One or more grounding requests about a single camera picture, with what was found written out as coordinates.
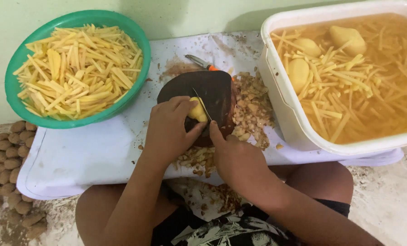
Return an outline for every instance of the person's right hand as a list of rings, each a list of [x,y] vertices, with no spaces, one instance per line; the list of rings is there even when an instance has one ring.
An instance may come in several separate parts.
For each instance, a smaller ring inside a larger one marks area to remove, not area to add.
[[[248,200],[253,199],[257,189],[265,188],[268,179],[276,176],[268,169],[261,149],[234,135],[224,140],[217,123],[210,124],[210,137],[216,147],[214,164],[217,172],[234,191]]]

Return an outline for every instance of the white tub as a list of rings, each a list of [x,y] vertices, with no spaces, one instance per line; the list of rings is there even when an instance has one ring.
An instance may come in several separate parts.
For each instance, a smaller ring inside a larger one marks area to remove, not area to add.
[[[293,10],[274,14],[264,21],[261,37],[265,45],[258,67],[285,141],[291,147],[353,155],[407,146],[407,133],[350,144],[333,144],[319,136],[308,122],[270,37],[271,31],[284,27],[381,13],[407,17],[407,1],[367,1]]]

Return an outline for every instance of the table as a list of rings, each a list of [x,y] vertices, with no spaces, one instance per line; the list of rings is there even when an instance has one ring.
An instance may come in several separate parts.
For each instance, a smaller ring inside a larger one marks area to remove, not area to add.
[[[201,68],[184,58],[194,54],[217,68],[231,72],[254,69],[263,47],[259,31],[205,34],[184,38],[151,41],[152,60],[145,85],[134,103],[114,118],[73,129],[39,127],[29,156],[21,168],[17,188],[38,200],[81,194],[93,184],[127,182],[141,154],[151,108],[163,85],[173,77]],[[363,155],[340,156],[323,150],[298,151],[283,140],[280,128],[266,127],[270,147],[264,151],[268,165],[340,161],[344,165],[387,165],[403,157],[401,149]],[[249,142],[255,143],[253,137]],[[284,145],[277,150],[277,144]],[[165,179],[193,177],[219,185],[217,173],[206,179],[193,169],[170,166]]]

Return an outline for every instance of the green plastic basin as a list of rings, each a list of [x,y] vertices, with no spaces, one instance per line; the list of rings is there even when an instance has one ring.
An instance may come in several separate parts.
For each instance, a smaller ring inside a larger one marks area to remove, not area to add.
[[[32,51],[28,50],[25,47],[25,44],[50,37],[50,34],[52,31],[54,31],[55,27],[74,28],[82,27],[84,24],[94,24],[95,26],[106,25],[110,27],[118,26],[121,30],[123,30],[126,34],[133,38],[135,42],[137,42],[138,46],[143,52],[143,66],[141,68],[141,73],[137,78],[137,81],[131,87],[130,91],[117,103],[115,103],[108,109],[85,119],[59,121],[50,117],[38,117],[32,114],[25,109],[24,104],[22,104],[20,98],[17,97],[17,94],[21,92],[21,88],[20,83],[16,79],[17,76],[13,75],[13,72],[27,60],[27,54],[33,54]],[[64,16],[51,20],[47,24],[38,28],[31,35],[29,35],[29,37],[27,37],[15,51],[10,60],[10,63],[8,64],[5,74],[6,100],[17,115],[37,126],[53,129],[68,129],[101,122],[104,120],[108,120],[117,114],[120,114],[124,109],[128,107],[129,104],[132,103],[133,98],[135,98],[136,95],[140,92],[141,87],[143,86],[144,81],[147,77],[150,60],[151,49],[149,40],[147,39],[144,31],[140,28],[140,26],[130,18],[122,14],[107,10],[84,10],[66,14]]]

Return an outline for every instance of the leg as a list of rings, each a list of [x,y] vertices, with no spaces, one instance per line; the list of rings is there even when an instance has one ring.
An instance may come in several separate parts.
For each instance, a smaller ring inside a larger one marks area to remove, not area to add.
[[[286,184],[311,198],[346,204],[351,203],[354,189],[351,172],[336,161],[299,165]]]
[[[96,243],[97,236],[106,226],[125,186],[125,184],[95,185],[88,188],[79,198],[76,205],[76,226],[86,246]],[[160,224],[177,208],[160,193],[155,205],[152,226]]]

